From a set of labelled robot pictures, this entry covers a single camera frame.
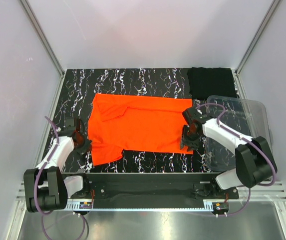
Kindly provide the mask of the orange t shirt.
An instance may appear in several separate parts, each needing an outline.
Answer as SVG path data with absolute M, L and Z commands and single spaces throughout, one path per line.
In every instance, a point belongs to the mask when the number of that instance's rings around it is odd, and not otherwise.
M 88 120 L 94 166 L 122 158 L 122 152 L 140 151 L 191 155 L 180 147 L 190 99 L 97 93 Z

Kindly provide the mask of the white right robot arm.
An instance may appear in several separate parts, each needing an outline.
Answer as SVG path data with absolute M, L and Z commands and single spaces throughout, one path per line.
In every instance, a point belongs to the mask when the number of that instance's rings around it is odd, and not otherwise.
M 220 121 L 223 111 L 217 118 L 207 114 L 200 114 L 197 107 L 190 107 L 182 112 L 186 121 L 183 126 L 180 149 L 195 151 L 199 146 L 200 136 L 213 139 L 229 150 L 236 159 L 234 169 L 216 176 L 210 185 L 210 194 L 221 198 L 230 188 L 247 187 L 249 189 L 259 185 L 272 186 L 276 181 L 277 166 L 268 141 L 262 137 L 252 137 L 242 134 Z

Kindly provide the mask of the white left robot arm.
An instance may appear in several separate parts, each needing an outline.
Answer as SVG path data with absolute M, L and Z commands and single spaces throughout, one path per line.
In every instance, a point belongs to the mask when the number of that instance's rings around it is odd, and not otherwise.
M 85 155 L 91 151 L 91 140 L 84 133 L 83 121 L 77 117 L 65 120 L 65 127 L 58 128 L 48 117 L 54 131 L 54 141 L 43 160 L 23 174 L 27 211 L 47 215 L 63 210 L 73 195 L 85 198 L 91 186 L 84 173 L 63 177 L 62 169 L 72 152 Z

